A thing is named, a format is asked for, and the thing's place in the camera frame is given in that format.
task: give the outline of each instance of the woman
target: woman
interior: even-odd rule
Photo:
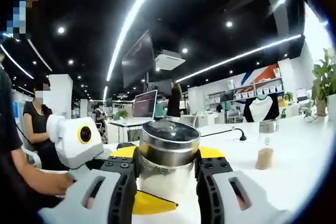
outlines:
[[[47,133],[47,120],[52,114],[51,109],[43,104],[43,95],[50,91],[50,82],[47,79],[37,80],[34,85],[35,97],[32,102],[26,102],[23,116],[25,132],[30,144],[38,152],[45,170],[68,170],[58,158],[55,144]]]
[[[174,122],[178,122],[181,117],[180,100],[182,98],[182,89],[179,83],[172,82],[172,95],[168,100],[167,116]]]

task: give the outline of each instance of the camera lens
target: camera lens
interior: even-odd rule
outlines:
[[[89,127],[85,126],[80,130],[80,139],[84,143],[88,143],[91,139],[91,130]]]

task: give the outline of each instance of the ceiling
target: ceiling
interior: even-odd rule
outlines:
[[[3,46],[34,77],[69,74],[74,81],[74,101],[87,98],[87,93],[92,99],[100,100],[105,86],[108,86],[107,98],[130,92],[127,100],[131,100],[141,93],[143,84],[138,80],[131,87],[123,88],[121,59],[147,30],[152,36],[155,55],[161,49],[166,49],[179,52],[186,59],[184,64],[173,71],[157,72],[152,69],[150,81],[176,80],[283,39],[277,17],[271,11],[271,0],[146,0],[127,33],[112,77],[107,82],[115,45],[134,2],[39,0],[37,4],[34,3],[33,10],[27,13],[29,38],[52,72],[38,58],[28,41],[10,39]],[[283,8],[287,13],[287,37],[301,34],[304,23],[303,0],[288,0]],[[232,27],[227,27],[227,22],[232,22]],[[58,34],[59,27],[65,28],[63,34]],[[303,38],[288,42],[286,47],[269,48],[233,61],[182,81],[182,89],[185,91],[187,86],[204,85],[206,79],[212,82],[276,63],[285,54],[290,58],[298,57],[302,44]],[[183,48],[187,48],[188,53],[183,54]],[[74,62],[72,65],[68,64],[70,59]],[[5,60],[4,67],[11,78],[16,77],[13,80],[15,88],[21,86],[33,91],[31,79],[10,60]]]

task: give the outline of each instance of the laptop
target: laptop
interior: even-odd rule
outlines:
[[[132,118],[111,122],[122,127],[140,126],[154,120],[157,90],[139,94],[134,99]]]

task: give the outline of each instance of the metal canister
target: metal canister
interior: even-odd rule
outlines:
[[[140,188],[171,201],[183,193],[191,177],[200,132],[183,123],[149,122],[140,140]]]

